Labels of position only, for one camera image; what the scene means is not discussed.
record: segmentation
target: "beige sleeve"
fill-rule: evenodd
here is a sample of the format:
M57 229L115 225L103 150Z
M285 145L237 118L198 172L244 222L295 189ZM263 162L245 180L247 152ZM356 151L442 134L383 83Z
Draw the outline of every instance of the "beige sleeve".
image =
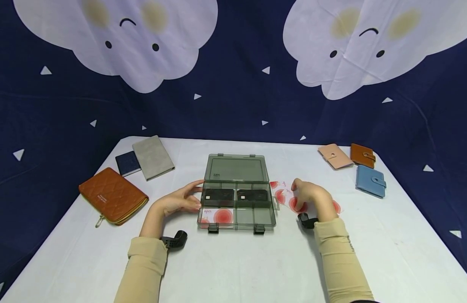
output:
M164 243L159 239L135 237L131 240L128 256L114 303L158 302L167 257Z
M374 300L343 220L317 222L314 226L314 235L323 258L329 302Z

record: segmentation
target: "clear plastic box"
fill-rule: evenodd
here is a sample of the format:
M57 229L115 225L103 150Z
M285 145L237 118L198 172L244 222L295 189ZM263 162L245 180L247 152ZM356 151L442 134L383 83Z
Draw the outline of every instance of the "clear plastic box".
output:
M263 234L276 226L263 156L210 154L201 203L198 225L209 233L246 229Z

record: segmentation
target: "cloud decoration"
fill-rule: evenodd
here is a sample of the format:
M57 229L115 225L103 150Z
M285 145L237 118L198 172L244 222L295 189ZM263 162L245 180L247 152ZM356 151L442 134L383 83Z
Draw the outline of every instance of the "cloud decoration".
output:
M217 0L13 0L25 26L87 68L149 93L195 67Z
M284 25L297 79L342 99L467 38L467 0L297 0Z

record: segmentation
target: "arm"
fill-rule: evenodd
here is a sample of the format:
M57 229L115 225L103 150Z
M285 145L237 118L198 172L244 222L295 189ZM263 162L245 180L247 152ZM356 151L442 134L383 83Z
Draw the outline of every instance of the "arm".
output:
M201 191L195 181L154 202L144 220L139 237L131 240L129 261L119 284L114 303L158 302L159 284L165 271L167 249L160 237L163 219L177 210L198 211L198 199L190 195Z
M304 201L313 201L316 207L319 222L314 224L314 235L323 259L330 303L374 302L345 223L338 217L329 192L300 179L295 179L292 189L299 189L301 203L297 208L302 207Z
M131 240L129 261L114 303L158 302L159 284L164 274L167 249L159 239L164 215L151 206L139 237Z

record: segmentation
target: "gray notebook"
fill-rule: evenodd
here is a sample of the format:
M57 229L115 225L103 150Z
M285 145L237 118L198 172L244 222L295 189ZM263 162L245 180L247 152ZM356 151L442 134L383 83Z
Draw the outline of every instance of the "gray notebook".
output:
M133 150L146 181L174 169L174 164L158 136L134 143Z

